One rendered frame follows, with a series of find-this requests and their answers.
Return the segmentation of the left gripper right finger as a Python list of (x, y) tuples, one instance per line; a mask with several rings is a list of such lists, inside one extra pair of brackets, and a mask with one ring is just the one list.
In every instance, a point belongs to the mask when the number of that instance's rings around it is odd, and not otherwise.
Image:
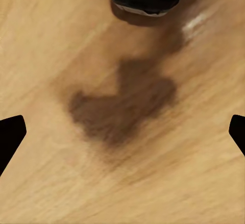
[(229, 133), (245, 156), (245, 117), (244, 116), (233, 115), (229, 126)]

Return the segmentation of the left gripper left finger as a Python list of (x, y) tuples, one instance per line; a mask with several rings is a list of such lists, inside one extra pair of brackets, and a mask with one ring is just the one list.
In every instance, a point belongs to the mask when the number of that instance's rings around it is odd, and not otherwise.
[(22, 115), (0, 120), (0, 176), (26, 134), (27, 127)]

